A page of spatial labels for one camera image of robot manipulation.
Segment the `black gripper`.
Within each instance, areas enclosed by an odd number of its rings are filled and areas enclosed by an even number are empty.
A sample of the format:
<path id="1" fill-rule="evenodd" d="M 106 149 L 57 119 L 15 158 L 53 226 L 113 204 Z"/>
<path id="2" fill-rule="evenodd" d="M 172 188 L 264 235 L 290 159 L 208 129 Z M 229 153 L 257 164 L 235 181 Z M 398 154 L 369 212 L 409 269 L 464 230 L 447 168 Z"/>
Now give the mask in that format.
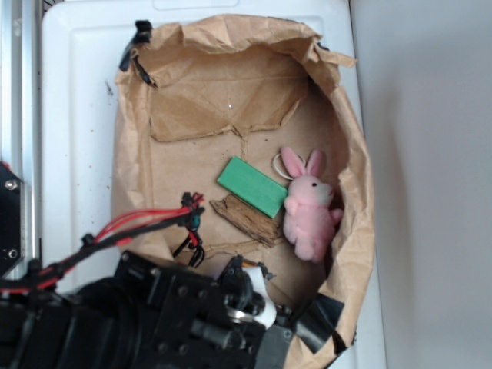
<path id="1" fill-rule="evenodd" d="M 232 258 L 217 278 L 126 251 L 115 272 L 132 314 L 126 368 L 282 368 L 308 307 L 275 304 L 267 266 Z"/>

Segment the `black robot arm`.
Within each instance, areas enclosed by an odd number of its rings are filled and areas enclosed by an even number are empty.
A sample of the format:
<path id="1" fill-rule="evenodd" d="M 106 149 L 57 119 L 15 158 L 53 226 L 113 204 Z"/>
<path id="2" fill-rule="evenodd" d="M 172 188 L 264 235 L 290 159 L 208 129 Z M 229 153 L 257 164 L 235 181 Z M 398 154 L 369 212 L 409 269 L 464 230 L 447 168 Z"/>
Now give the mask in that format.
<path id="1" fill-rule="evenodd" d="M 1 299 L 3 368 L 281 368 L 293 339 L 265 269 L 240 257 L 210 278 L 126 252 L 73 294 Z"/>

